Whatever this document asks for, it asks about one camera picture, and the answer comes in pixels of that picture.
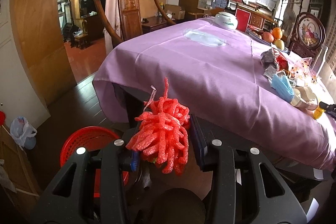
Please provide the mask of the red foam fruit net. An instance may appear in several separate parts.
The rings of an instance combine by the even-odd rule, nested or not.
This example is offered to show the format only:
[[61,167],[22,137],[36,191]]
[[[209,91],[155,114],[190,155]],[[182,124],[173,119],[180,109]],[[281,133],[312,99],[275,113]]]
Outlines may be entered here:
[[143,160],[154,163],[163,174],[183,174],[189,160],[190,109],[177,98],[169,98],[169,80],[164,78],[163,95],[145,102],[134,120],[139,122],[126,148],[140,153]]

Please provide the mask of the pink floral plastic wrapper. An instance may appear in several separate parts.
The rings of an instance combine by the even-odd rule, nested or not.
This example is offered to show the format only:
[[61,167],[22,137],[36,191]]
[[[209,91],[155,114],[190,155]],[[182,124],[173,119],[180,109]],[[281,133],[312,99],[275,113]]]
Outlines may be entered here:
[[305,57],[289,64],[289,79],[295,86],[310,86],[317,83],[317,76],[310,68],[312,61],[311,57]]

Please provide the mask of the red plastic trash basket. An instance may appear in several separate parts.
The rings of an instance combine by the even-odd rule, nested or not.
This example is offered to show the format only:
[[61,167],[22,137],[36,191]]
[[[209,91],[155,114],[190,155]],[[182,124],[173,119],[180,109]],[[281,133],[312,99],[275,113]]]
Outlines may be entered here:
[[[109,130],[100,126],[88,126],[83,127],[75,131],[68,139],[64,142],[61,153],[60,153],[60,166],[63,167],[70,157],[76,153],[76,150],[80,147],[84,147],[86,151],[96,151],[101,150],[113,143],[115,140],[119,139],[117,133],[112,130]],[[129,152],[125,148],[120,152],[118,159],[121,160],[123,157],[128,156]],[[76,164],[72,165],[69,169],[70,174],[64,176],[62,179],[62,188],[64,190],[62,196],[69,197],[73,189]],[[100,198],[101,190],[101,168],[95,170],[94,172],[94,188],[93,188],[93,197]],[[126,192],[125,186],[129,181],[129,171],[122,171],[122,190]]]

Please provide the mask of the yellow foam fruit net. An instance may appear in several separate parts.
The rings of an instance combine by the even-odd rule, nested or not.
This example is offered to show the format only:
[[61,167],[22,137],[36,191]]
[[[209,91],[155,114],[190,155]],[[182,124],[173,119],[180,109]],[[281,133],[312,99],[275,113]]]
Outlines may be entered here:
[[324,112],[325,112],[325,109],[323,109],[322,107],[318,106],[318,107],[315,109],[314,113],[313,113],[313,118],[314,118],[315,120],[319,119],[319,118],[322,116],[322,114],[323,114]]

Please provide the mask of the clear glass bottle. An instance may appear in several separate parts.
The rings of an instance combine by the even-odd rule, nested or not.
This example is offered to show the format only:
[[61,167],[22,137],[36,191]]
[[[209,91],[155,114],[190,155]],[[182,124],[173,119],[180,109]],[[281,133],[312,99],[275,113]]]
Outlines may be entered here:
[[323,64],[325,63],[327,51],[328,51],[328,46],[326,46],[325,44],[322,44],[319,49],[319,52],[317,53],[314,59],[313,66],[312,66],[312,70],[315,72],[316,75],[319,74],[319,72],[321,71],[323,67]]

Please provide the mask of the blue face mask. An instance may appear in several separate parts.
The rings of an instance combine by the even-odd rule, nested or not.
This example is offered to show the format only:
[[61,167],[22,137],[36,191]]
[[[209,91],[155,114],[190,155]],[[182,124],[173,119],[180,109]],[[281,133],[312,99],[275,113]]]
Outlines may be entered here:
[[274,74],[270,85],[278,93],[280,98],[291,103],[294,98],[294,91],[285,75]]

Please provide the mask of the purple tablecloth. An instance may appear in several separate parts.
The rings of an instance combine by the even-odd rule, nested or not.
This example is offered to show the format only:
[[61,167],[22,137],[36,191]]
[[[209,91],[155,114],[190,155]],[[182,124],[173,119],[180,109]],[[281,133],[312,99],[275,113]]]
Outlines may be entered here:
[[105,58],[93,79],[101,109],[128,121],[121,86],[176,98],[197,117],[278,155],[317,169],[335,168],[335,122],[281,99],[264,77],[267,46],[213,18],[176,24],[127,40]]

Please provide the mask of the red snack wrapper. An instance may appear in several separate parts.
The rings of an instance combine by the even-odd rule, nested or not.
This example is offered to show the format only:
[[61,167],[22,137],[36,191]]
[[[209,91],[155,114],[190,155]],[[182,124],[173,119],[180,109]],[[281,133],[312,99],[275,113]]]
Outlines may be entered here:
[[285,56],[276,48],[270,48],[269,50],[261,54],[261,64],[264,68],[264,76],[271,81],[274,75],[288,76],[289,65]]

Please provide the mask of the round embroidered screen ornament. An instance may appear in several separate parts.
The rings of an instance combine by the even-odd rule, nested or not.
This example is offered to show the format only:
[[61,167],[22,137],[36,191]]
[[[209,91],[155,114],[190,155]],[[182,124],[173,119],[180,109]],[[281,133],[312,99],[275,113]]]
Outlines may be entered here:
[[295,19],[288,50],[300,57],[314,59],[325,38],[326,32],[321,21],[308,12],[301,12]]

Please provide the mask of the orange fruit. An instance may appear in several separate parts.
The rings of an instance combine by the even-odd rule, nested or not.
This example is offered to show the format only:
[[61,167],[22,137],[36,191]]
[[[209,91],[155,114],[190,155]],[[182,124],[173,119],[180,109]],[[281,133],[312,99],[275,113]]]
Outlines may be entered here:
[[271,34],[273,35],[274,39],[282,39],[282,29],[280,27],[276,27],[272,30]]

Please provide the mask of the red apple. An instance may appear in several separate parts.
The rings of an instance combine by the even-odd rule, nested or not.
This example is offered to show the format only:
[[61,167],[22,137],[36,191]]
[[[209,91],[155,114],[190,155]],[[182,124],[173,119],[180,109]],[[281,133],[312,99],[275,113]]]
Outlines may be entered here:
[[274,36],[270,32],[263,32],[262,33],[262,39],[266,41],[267,43],[273,43]]

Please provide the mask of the blue fruit plate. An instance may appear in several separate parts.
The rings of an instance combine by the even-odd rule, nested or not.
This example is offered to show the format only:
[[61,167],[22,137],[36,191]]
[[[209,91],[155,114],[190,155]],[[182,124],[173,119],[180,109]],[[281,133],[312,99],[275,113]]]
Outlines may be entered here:
[[[276,48],[276,46],[273,43],[266,42],[262,38],[259,38],[259,36],[255,35],[250,29],[246,30],[246,34],[248,34],[252,39],[254,39],[255,41],[257,41],[258,43],[261,43],[261,44],[264,44],[266,46],[270,46],[270,47]],[[282,51],[284,53],[289,54],[289,50],[288,50],[287,47],[285,47],[283,50],[281,50],[281,49],[278,48],[278,50],[280,50],[280,51]]]

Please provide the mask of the white ceramic lidded jar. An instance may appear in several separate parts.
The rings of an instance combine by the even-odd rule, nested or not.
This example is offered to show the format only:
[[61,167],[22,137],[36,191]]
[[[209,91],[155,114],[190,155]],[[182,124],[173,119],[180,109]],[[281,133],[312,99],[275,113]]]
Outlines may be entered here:
[[215,15],[215,23],[226,30],[236,30],[238,20],[236,16],[229,12],[219,12]]

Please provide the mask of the red gift box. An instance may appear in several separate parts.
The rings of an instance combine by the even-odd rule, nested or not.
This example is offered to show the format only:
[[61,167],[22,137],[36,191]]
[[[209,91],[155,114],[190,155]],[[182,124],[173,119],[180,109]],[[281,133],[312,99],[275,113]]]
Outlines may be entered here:
[[235,12],[235,16],[238,21],[238,25],[236,29],[241,32],[246,32],[250,17],[251,17],[251,13],[248,11],[242,10],[240,8],[237,8]]

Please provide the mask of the white plastic bag on floor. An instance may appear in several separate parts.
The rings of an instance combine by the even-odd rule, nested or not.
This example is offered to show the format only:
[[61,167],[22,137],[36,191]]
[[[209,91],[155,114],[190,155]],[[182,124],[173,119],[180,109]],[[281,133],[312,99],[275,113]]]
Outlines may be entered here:
[[15,118],[10,125],[10,135],[21,149],[33,149],[36,145],[37,130],[25,117]]

